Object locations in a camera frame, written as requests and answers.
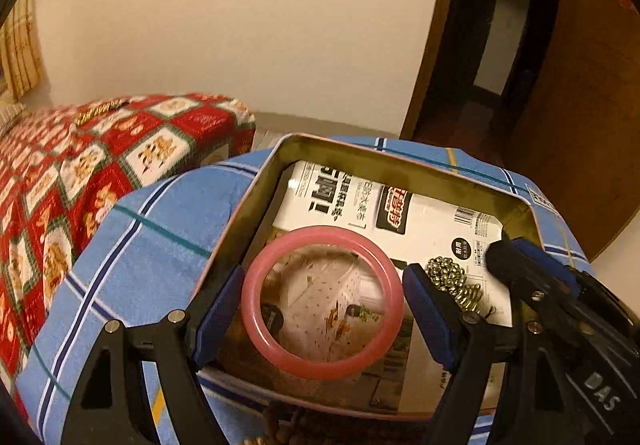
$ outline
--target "blue gripper pad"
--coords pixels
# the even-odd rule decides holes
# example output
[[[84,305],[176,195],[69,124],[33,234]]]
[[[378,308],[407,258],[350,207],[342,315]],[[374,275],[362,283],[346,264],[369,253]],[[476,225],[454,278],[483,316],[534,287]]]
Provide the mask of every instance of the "blue gripper pad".
[[[456,338],[447,325],[446,314],[440,313],[424,281],[428,281],[431,285],[430,279],[420,265],[407,266],[402,274],[404,298],[409,303],[409,308],[414,314],[414,319],[433,360],[442,364],[447,371],[453,371],[458,366]],[[450,323],[459,324],[457,319]]]
[[[226,329],[240,304],[243,282],[244,270],[236,266],[198,328],[192,358],[200,369],[218,356]]]
[[[571,270],[564,268],[562,263],[556,261],[546,253],[546,251],[537,247],[527,239],[520,237],[518,239],[514,239],[511,244],[516,247],[520,253],[523,253],[542,266],[548,275],[564,282],[564,284],[571,290],[571,295],[578,297],[580,294],[580,287],[578,286],[575,276]]]

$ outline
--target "red patterned blanket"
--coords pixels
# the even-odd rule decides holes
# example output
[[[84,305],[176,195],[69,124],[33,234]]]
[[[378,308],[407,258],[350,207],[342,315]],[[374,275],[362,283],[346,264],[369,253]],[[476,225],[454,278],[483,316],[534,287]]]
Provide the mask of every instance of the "red patterned blanket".
[[[254,117],[234,99],[124,100],[102,114],[105,102],[39,111],[0,140],[0,377],[12,395],[56,288],[111,206],[251,149]]]

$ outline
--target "wooden door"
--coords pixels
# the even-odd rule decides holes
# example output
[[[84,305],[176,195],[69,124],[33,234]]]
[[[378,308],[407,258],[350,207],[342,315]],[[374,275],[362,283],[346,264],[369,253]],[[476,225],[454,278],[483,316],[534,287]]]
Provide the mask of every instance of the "wooden door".
[[[554,203],[590,259],[635,215],[640,16],[629,0],[560,0],[545,62],[504,160]]]

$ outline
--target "pink bangle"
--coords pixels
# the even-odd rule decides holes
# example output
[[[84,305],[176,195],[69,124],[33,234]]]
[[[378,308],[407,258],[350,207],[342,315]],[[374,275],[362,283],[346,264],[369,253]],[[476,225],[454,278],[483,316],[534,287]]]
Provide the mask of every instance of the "pink bangle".
[[[382,328],[362,351],[347,359],[334,362],[302,359],[282,348],[262,320],[260,291],[265,277],[282,256],[307,245],[335,245],[352,251],[370,266],[380,281],[385,305]],[[330,380],[359,373],[385,355],[402,324],[404,293],[396,267],[380,247],[356,232],[320,225],[288,232],[262,249],[244,278],[241,309],[251,342],[273,365],[296,377]]]

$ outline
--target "white wall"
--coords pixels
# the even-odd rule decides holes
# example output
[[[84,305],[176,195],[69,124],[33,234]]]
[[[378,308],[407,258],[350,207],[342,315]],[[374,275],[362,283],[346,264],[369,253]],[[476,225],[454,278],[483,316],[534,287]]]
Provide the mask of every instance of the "white wall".
[[[640,316],[640,213],[591,266],[598,280]]]
[[[224,93],[399,133],[435,0],[36,0],[33,103]]]

